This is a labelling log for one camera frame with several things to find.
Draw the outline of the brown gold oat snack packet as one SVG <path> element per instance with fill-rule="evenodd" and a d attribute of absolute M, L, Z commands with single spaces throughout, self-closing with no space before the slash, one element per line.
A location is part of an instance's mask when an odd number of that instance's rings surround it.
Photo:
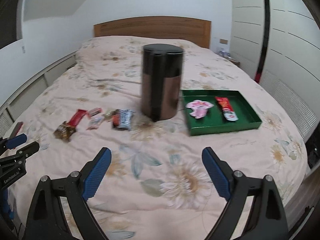
<path fill-rule="evenodd" d="M 71 136 L 76 132 L 76 128 L 71 126 L 69 123 L 64 121 L 58 128 L 54 131 L 54 136 L 57 139 L 61 139 L 64 142 L 70 142 Z"/>

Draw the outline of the red long snack packet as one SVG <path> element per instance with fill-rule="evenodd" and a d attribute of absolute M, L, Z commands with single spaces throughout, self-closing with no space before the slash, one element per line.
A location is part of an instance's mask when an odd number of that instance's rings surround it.
<path fill-rule="evenodd" d="M 67 125 L 76 128 L 76 126 L 78 126 L 78 124 L 86 114 L 86 110 L 78 109 L 76 113 L 71 117 L 71 119 L 67 122 Z"/>

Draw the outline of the clear pink cartoon candy packet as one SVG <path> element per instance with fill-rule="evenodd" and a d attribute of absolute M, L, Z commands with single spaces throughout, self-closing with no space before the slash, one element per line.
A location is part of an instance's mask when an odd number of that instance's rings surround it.
<path fill-rule="evenodd" d="M 104 117 L 102 116 L 92 118 L 88 123 L 87 130 L 98 129 L 103 121 Z"/>

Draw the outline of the small orange-ended clear packet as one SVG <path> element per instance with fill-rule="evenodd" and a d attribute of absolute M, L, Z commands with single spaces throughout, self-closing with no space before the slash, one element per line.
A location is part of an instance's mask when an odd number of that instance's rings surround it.
<path fill-rule="evenodd" d="M 94 109 L 91 109 L 91 110 L 87 111 L 86 115 L 89 118 L 91 118 L 91 117 L 93 117 L 93 116 L 95 116 L 97 114 L 100 114 L 102 111 L 103 111 L 102 108 L 97 107 L 97 108 L 94 108 Z"/>

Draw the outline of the pale green pastry packet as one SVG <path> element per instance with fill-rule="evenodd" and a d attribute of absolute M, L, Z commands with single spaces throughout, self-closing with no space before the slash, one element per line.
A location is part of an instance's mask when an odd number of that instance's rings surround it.
<path fill-rule="evenodd" d="M 114 116 L 117 113 L 117 109 L 112 109 L 112 110 L 107 110 L 104 114 L 104 120 L 105 121 L 111 121 L 112 120 L 112 116 Z"/>

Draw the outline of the red spicy strip snack packet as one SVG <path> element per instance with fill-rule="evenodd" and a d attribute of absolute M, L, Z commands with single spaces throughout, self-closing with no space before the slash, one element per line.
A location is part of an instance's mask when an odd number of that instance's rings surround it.
<path fill-rule="evenodd" d="M 225 117 L 225 119 L 227 121 L 237 121 L 238 120 L 238 117 L 237 117 L 235 111 L 233 110 L 233 107 L 231 106 L 228 98 L 216 96 L 215 100 L 220 105 L 223 116 Z"/>

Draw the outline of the pink cartoon character snack packet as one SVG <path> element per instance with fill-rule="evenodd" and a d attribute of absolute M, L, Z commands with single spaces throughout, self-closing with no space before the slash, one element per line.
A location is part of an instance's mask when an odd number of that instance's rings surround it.
<path fill-rule="evenodd" d="M 208 101 L 194 100 L 186 104 L 186 108 L 191 109 L 190 116 L 195 119 L 201 119 L 207 115 L 209 109 L 213 108 L 214 105 Z"/>

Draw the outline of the white radiator cover panel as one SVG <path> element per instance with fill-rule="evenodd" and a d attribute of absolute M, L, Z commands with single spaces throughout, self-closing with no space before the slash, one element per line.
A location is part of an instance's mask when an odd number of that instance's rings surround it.
<path fill-rule="evenodd" d="M 26 81 L 1 105 L 1 133 L 5 133 L 32 102 L 76 64 L 76 52 L 50 64 Z"/>

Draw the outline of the green shallow tray box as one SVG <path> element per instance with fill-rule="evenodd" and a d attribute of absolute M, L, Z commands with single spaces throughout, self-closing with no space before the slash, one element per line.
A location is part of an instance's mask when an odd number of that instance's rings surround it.
<path fill-rule="evenodd" d="M 229 100 L 238 120 L 229 121 L 224 117 L 221 105 L 216 100 L 217 97 Z M 187 104 L 195 100 L 213 104 L 206 116 L 199 119 L 191 116 L 192 110 L 187 108 Z M 182 90 L 182 102 L 185 122 L 191 136 L 257 129 L 262 123 L 253 107 L 237 90 Z"/>

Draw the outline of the brown black electric kettle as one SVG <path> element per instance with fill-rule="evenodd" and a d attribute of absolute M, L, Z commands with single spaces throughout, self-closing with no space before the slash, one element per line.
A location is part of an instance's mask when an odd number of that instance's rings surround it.
<path fill-rule="evenodd" d="M 141 111 L 153 122 L 177 113 L 184 50 L 170 44 L 143 47 Z"/>

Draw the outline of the wooden nightstand with items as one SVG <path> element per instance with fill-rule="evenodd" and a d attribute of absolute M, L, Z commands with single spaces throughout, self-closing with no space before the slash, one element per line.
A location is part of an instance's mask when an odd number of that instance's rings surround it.
<path fill-rule="evenodd" d="M 240 62 L 234 58 L 231 57 L 230 53 L 225 50 L 219 50 L 216 52 L 217 55 L 223 57 L 224 59 L 227 59 L 232 64 L 236 65 L 237 67 L 240 67 Z"/>

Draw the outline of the white wardrobe doors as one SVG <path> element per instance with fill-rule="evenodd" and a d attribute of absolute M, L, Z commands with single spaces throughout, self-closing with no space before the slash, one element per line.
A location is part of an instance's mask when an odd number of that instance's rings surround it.
<path fill-rule="evenodd" d="M 303 0 L 232 0 L 230 52 L 308 140 L 319 125 L 319 27 Z"/>

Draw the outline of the wooden headboard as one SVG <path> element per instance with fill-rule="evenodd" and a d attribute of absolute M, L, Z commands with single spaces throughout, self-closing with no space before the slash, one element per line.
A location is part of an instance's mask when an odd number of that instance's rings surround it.
<path fill-rule="evenodd" d="M 94 36 L 136 36 L 157 39 L 179 39 L 202 48 L 210 47 L 211 22 L 178 16 L 144 16 L 99 23 Z"/>

